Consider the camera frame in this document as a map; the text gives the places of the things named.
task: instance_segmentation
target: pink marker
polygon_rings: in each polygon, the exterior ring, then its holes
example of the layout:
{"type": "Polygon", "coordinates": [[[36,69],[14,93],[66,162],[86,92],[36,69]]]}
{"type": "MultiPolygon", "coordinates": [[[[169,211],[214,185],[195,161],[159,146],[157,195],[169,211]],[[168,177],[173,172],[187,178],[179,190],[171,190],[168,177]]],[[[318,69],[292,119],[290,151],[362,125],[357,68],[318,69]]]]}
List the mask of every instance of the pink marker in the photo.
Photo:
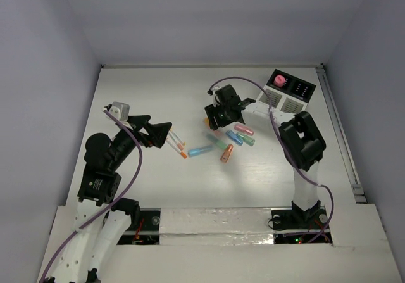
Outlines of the pink marker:
{"type": "Polygon", "coordinates": [[[252,129],[247,128],[245,125],[241,125],[239,123],[237,123],[234,128],[235,128],[235,130],[243,132],[243,133],[245,133],[247,135],[253,135],[254,134],[254,131],[252,129]]]}
{"type": "Polygon", "coordinates": [[[285,83],[285,77],[283,75],[277,75],[273,81],[273,85],[281,88],[285,83]]]}

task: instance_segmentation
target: wall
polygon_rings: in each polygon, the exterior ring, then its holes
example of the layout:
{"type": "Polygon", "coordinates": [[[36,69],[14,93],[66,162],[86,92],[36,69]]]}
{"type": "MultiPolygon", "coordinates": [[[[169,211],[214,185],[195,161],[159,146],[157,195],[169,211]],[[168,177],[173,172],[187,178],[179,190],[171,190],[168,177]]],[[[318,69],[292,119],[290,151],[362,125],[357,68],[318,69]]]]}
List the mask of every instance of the wall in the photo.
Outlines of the wall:
{"type": "Polygon", "coordinates": [[[362,0],[69,0],[102,63],[321,63],[362,0]]]}
{"type": "Polygon", "coordinates": [[[339,115],[370,202],[405,279],[405,0],[364,0],[327,63],[339,115]]]}
{"type": "Polygon", "coordinates": [[[67,0],[0,0],[0,274],[34,283],[100,66],[67,0]]]}

